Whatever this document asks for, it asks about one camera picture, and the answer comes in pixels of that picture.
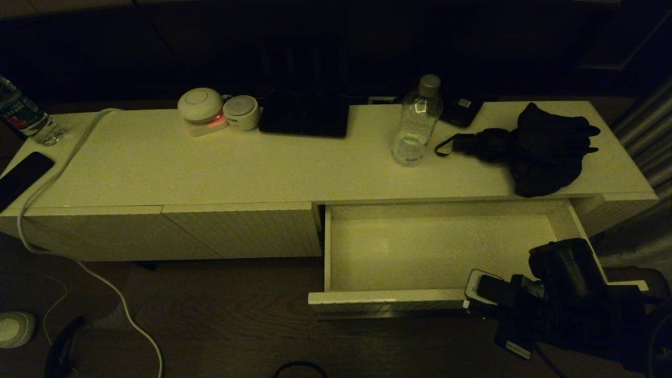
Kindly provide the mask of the water bottle with green label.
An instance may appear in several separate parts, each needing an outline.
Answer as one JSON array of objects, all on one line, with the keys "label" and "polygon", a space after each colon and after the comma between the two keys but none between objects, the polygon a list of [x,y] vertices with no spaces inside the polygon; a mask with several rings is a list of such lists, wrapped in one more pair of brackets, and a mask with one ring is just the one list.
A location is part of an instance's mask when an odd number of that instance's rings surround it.
[{"label": "water bottle with green label", "polygon": [[3,75],[0,75],[0,121],[46,146],[57,144],[67,134],[67,129]]}]

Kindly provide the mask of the small black set-top box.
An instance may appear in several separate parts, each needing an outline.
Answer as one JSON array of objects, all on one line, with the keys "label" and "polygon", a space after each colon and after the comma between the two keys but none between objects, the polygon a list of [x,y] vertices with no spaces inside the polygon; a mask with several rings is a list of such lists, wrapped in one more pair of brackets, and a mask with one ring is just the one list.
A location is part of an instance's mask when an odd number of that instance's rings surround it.
[{"label": "small black set-top box", "polygon": [[453,97],[444,103],[439,119],[459,128],[469,127],[484,105],[484,101],[473,97]]}]

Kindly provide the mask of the small white round speaker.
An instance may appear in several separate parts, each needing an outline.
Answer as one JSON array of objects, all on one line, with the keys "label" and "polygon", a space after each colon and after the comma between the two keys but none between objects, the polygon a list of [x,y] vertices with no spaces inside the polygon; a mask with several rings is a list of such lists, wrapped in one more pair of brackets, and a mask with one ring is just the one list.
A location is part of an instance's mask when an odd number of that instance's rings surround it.
[{"label": "small white round speaker", "polygon": [[225,101],[223,114],[229,127],[239,131],[252,131],[259,125],[261,108],[254,97],[240,95]]}]

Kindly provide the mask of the white drawer with black handle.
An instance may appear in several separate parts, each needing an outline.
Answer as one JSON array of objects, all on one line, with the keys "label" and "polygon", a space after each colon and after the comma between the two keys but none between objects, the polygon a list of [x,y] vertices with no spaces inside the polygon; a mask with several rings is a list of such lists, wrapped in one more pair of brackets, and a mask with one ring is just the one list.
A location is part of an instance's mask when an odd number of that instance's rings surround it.
[{"label": "white drawer with black handle", "polygon": [[588,238],[567,200],[341,204],[325,210],[323,318],[460,311],[473,269],[531,277],[530,250]]}]

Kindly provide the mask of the white low cabinet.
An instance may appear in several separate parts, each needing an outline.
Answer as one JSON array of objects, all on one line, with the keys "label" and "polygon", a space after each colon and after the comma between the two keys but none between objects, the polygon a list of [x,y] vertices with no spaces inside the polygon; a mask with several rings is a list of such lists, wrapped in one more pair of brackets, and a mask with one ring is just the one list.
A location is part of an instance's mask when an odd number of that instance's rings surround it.
[{"label": "white low cabinet", "polygon": [[586,101],[541,101],[601,129],[579,178],[516,196],[504,166],[429,154],[393,161],[397,105],[350,108],[345,139],[226,129],[194,138],[175,110],[113,111],[29,206],[27,239],[84,261],[319,256],[318,206],[567,200],[595,235],[657,203],[651,185]]}]

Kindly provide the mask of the white dome shaped device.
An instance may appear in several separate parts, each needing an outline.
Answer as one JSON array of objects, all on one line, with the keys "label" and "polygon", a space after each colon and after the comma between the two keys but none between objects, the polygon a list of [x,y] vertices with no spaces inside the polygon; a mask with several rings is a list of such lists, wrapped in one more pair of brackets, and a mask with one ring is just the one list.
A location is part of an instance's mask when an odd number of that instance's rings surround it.
[{"label": "white dome shaped device", "polygon": [[223,115],[224,100],[212,88],[194,88],[184,93],[177,103],[180,116],[189,123],[204,124]]}]

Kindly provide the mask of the black umbrella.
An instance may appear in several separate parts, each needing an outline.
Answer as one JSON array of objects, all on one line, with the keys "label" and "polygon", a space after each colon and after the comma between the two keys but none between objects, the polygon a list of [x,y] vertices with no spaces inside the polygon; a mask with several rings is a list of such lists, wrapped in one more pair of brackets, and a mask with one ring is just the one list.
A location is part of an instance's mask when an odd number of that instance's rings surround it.
[{"label": "black umbrella", "polygon": [[533,198],[554,194],[572,184],[586,155],[598,152],[591,138],[601,133],[585,117],[562,117],[529,103],[515,129],[487,128],[458,133],[437,144],[434,153],[446,158],[457,152],[509,168],[516,195]]}]

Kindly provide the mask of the large black box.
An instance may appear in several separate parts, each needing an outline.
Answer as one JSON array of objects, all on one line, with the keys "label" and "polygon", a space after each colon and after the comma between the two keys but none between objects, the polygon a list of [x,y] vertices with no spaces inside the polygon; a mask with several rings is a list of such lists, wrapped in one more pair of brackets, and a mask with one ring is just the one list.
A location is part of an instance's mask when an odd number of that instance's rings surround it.
[{"label": "large black box", "polygon": [[335,93],[276,91],[262,108],[261,132],[336,139],[347,134],[350,104]]}]

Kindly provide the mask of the clear water bottle grey cap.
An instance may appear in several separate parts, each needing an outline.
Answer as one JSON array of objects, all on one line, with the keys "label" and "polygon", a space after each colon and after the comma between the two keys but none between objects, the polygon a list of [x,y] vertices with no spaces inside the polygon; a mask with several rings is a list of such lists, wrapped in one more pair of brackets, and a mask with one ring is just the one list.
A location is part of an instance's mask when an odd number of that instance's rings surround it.
[{"label": "clear water bottle grey cap", "polygon": [[426,155],[429,140],[444,109],[440,86],[441,79],[437,75],[426,74],[403,98],[398,131],[391,146],[393,159],[399,165],[418,165]]}]

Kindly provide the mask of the white sneaker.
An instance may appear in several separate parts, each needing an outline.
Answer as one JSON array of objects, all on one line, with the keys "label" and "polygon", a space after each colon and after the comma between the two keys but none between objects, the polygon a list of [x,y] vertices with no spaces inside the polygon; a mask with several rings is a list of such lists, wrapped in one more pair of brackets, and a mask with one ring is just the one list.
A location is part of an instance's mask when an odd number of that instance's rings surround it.
[{"label": "white sneaker", "polygon": [[0,313],[0,349],[16,349],[29,342],[36,330],[36,316],[27,312]]}]

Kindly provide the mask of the black smartphone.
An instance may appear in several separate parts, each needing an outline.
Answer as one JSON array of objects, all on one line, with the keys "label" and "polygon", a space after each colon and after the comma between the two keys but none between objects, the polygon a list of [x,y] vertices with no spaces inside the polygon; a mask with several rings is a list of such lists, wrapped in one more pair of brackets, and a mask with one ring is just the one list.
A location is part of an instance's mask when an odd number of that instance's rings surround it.
[{"label": "black smartphone", "polygon": [[54,165],[55,162],[48,156],[33,152],[3,175],[0,178],[0,213],[49,172]]}]

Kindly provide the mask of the white flat charging base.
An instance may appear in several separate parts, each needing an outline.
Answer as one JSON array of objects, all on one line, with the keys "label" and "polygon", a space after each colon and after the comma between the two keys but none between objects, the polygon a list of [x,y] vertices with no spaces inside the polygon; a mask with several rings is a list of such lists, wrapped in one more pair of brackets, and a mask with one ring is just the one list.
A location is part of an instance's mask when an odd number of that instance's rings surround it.
[{"label": "white flat charging base", "polygon": [[212,120],[204,123],[185,121],[185,126],[192,137],[199,138],[212,134],[213,132],[223,131],[228,127],[228,122],[225,115],[218,114]]}]

